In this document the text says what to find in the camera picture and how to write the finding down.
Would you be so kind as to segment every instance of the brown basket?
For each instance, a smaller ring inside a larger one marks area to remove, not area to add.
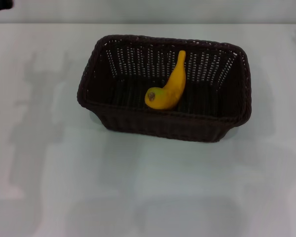
[[[146,91],[166,84],[180,50],[186,51],[186,86],[179,104],[172,111],[148,108]],[[250,118],[247,55],[228,43],[106,36],[95,45],[77,98],[114,131],[217,142]]]

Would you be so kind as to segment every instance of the white table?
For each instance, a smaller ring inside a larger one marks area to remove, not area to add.
[[[251,119],[215,144],[107,131],[76,91],[108,34],[241,46]],[[296,237],[296,25],[0,25],[0,237]]]

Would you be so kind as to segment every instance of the basket rim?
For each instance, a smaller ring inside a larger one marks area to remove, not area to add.
[[[242,81],[243,85],[243,106],[242,111],[239,115],[234,117],[214,117],[208,115],[195,115],[195,114],[186,114],[182,112],[176,111],[158,111],[158,110],[150,110],[144,108],[133,108],[133,107],[126,107],[126,106],[117,106],[117,105],[109,105],[105,103],[94,102],[87,99],[87,88],[88,82],[91,78],[91,71],[93,70],[98,56],[106,45],[107,42],[110,40],[127,40],[131,42],[144,42],[144,43],[164,43],[164,44],[182,44],[182,45],[189,45],[193,47],[202,47],[202,48],[209,48],[209,49],[224,49],[224,50],[231,50],[240,53],[242,56],[242,63],[241,63],[241,73],[242,73]],[[201,119],[206,120],[208,122],[215,122],[215,123],[223,123],[224,125],[233,125],[233,126],[240,126],[245,124],[250,116],[251,116],[251,75],[250,75],[250,68],[248,63],[248,58],[246,53],[241,47],[230,43],[219,43],[215,41],[207,41],[207,40],[198,40],[198,39],[173,39],[173,38],[156,38],[156,37],[148,37],[148,36],[137,36],[137,35],[107,35],[99,39],[92,51],[92,54],[88,60],[88,63],[84,69],[79,89],[77,92],[77,100],[82,107],[87,109],[110,109],[110,110],[123,110],[123,111],[130,111],[130,112],[139,112],[144,115],[159,115],[165,117],[177,117],[177,118],[185,118],[185,119]]]

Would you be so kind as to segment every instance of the white surface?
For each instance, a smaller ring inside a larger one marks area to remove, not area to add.
[[[76,101],[107,34],[225,41],[252,117],[216,144],[107,131]],[[0,237],[296,237],[296,25],[0,25]]]
[[[14,0],[5,23],[296,23],[296,0]]]

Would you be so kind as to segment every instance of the wicker basket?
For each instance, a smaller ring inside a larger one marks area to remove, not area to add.
[[[163,87],[180,50],[186,51],[185,92],[172,111],[145,105]],[[120,132],[217,142],[251,115],[246,53],[228,43],[113,35],[100,39],[84,70],[78,102]]]

